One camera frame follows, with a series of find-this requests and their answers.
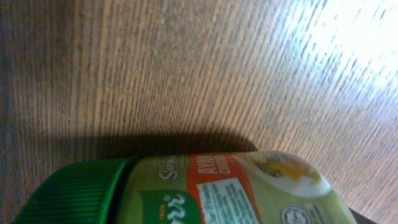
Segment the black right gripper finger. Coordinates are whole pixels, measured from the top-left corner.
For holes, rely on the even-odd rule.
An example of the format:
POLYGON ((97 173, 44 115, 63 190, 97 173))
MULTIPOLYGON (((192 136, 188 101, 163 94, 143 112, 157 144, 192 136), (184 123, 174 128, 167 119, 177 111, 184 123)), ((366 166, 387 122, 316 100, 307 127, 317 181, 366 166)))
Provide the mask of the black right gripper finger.
POLYGON ((354 219, 356 220, 357 224, 377 224, 376 222, 368 219, 367 217, 363 216, 362 214, 356 212, 355 210, 353 210, 352 208, 349 209, 352 216, 354 217, 354 219))

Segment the Knorr jar green lid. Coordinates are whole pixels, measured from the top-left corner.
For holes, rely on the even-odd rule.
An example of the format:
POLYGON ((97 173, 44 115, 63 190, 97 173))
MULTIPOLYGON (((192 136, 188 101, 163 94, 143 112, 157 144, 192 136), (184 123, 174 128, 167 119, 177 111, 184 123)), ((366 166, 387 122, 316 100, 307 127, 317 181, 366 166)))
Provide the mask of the Knorr jar green lid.
POLYGON ((82 162, 52 174, 16 223, 354 223, 330 183, 284 152, 82 162))

